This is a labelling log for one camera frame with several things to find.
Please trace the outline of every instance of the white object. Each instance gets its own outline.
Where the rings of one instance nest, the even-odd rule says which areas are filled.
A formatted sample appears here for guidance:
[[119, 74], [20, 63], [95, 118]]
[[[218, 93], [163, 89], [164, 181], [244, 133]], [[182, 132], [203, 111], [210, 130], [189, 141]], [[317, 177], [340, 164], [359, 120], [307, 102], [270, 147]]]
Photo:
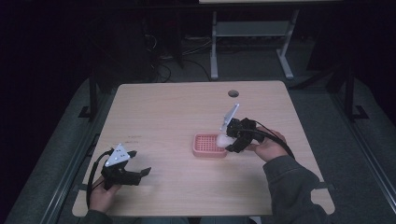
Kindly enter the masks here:
[[233, 118], [233, 115], [235, 115], [236, 110], [238, 109], [239, 104], [235, 104], [233, 108], [224, 115], [224, 122], [220, 127], [220, 130], [224, 133], [227, 130], [227, 125], [230, 123], [231, 119]]
[[233, 142], [235, 142], [236, 139], [231, 138], [229, 136], [227, 136], [224, 133], [221, 133], [218, 135], [218, 137], [216, 138], [216, 145], [218, 147], [227, 147], [229, 145], [232, 145]]
[[116, 149], [114, 149], [113, 153], [111, 154], [110, 158], [105, 163], [105, 167], [109, 167], [123, 161], [128, 161], [131, 158], [122, 144], [119, 144]]

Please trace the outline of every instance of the pink tray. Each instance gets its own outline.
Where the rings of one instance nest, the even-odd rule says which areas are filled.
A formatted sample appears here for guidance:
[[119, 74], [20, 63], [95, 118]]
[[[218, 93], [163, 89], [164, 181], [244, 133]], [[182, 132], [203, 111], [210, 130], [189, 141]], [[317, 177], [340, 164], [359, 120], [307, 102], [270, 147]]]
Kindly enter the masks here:
[[195, 135], [192, 154], [196, 157], [224, 158], [227, 150], [216, 145], [216, 133], [199, 133]]

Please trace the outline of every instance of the wooden table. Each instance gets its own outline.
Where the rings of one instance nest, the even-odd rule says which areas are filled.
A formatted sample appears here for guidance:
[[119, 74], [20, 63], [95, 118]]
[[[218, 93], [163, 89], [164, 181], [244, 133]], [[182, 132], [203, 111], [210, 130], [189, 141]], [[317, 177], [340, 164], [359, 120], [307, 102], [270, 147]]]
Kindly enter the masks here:
[[[230, 97], [231, 90], [239, 96]], [[93, 161], [122, 143], [127, 150], [137, 151], [127, 170], [152, 170], [139, 186], [121, 188], [109, 211], [112, 216], [271, 214], [264, 161], [254, 152], [229, 153], [223, 159], [192, 155], [194, 136], [218, 133], [223, 116], [235, 103], [240, 104], [235, 118], [255, 119], [283, 133], [296, 160], [323, 180], [285, 85], [255, 81], [121, 85], [83, 182], [88, 182]], [[327, 213], [334, 211], [327, 189], [314, 190], [312, 199]], [[83, 217], [86, 212], [85, 191], [81, 190], [73, 214]]]

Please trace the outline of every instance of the dark background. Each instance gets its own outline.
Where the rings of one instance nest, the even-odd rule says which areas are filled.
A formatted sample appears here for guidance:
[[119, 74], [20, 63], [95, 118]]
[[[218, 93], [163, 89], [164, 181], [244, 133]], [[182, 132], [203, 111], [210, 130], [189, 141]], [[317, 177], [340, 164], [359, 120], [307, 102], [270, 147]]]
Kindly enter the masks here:
[[[175, 16], [174, 12], [145, 11], [131, 15], [86, 7], [95, 5], [98, 3], [94, 1], [0, 3], [0, 221], [7, 217], [74, 92], [92, 71], [104, 80], [102, 91], [121, 82], [150, 82], [150, 58], [138, 57], [145, 52], [142, 30], [158, 35], [175, 53], [178, 43], [167, 39], [184, 34], [210, 35], [210, 26], [196, 26], [196, 21], [210, 24], [210, 12]], [[346, 57], [393, 123], [395, 15], [394, 4], [378, 2], [336, 10], [307, 8], [301, 11], [293, 36], [317, 39], [311, 69], [326, 69]], [[142, 26], [141, 19], [147, 16], [149, 20]], [[129, 47], [119, 46], [120, 41]], [[115, 63], [106, 52], [112, 52], [111, 57], [122, 63], [118, 71], [106, 70]]]

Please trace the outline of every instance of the floor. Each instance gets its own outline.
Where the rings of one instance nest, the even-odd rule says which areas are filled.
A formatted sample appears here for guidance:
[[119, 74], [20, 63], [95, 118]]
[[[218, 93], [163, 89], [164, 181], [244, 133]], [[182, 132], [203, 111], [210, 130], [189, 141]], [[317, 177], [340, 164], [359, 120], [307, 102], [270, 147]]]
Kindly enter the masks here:
[[[291, 43], [287, 54], [295, 78], [285, 79], [276, 57], [278, 41], [270, 41], [259, 48], [224, 48], [218, 56], [217, 81], [281, 80], [290, 87], [316, 73], [305, 70], [315, 43], [312, 40], [297, 40]], [[155, 81], [209, 81], [207, 49], [189, 54], [187, 49], [191, 48], [191, 43], [183, 46], [186, 49], [184, 68], [172, 60], [163, 60]], [[327, 80], [322, 79], [304, 90], [290, 91], [290, 98], [323, 177], [333, 185], [330, 194], [336, 209], [331, 215], [332, 220], [334, 223], [396, 223], [395, 211], [373, 176], [364, 150], [367, 146], [371, 149], [389, 181], [396, 186], [396, 129], [376, 105], [370, 90], [358, 80], [355, 105], [361, 105], [369, 119], [350, 122], [340, 105], [344, 92], [327, 93]], [[7, 223], [80, 222], [80, 218], [72, 215], [73, 203], [115, 93], [116, 90], [109, 94], [98, 92], [99, 111], [95, 119], [89, 122], [89, 119], [78, 117], [81, 108], [89, 105], [88, 80], [81, 84], [9, 214]], [[139, 219], [114, 217], [115, 223], [135, 221], [137, 223]], [[263, 217], [262, 221], [273, 223], [271, 217]]]

